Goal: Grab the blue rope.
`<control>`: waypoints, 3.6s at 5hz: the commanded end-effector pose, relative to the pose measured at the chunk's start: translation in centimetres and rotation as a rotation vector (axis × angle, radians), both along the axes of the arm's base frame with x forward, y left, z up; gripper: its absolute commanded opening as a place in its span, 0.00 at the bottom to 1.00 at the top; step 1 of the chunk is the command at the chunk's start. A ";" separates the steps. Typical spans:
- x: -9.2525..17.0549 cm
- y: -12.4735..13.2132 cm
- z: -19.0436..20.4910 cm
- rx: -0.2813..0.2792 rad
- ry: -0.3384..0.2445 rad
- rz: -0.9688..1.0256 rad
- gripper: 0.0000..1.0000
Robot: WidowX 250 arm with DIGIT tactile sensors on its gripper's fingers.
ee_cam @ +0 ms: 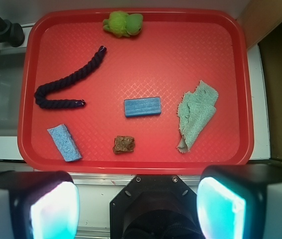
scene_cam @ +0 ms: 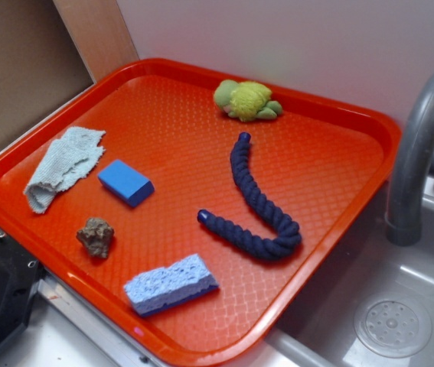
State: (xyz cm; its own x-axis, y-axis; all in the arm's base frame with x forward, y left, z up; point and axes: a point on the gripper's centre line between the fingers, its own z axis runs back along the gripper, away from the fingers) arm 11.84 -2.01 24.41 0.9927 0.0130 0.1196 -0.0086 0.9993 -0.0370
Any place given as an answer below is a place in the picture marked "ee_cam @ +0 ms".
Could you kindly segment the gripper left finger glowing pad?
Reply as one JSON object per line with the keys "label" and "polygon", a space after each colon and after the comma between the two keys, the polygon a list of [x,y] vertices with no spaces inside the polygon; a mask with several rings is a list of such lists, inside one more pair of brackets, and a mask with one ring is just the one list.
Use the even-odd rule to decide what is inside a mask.
{"label": "gripper left finger glowing pad", "polygon": [[0,171],[0,239],[73,239],[79,190],[64,171]]}

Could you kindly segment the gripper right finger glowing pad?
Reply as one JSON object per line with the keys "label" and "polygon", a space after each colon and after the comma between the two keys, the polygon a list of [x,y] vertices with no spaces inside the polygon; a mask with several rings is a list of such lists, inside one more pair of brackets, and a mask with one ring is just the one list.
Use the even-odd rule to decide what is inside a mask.
{"label": "gripper right finger glowing pad", "polygon": [[207,239],[282,239],[282,166],[208,166],[196,208]]}

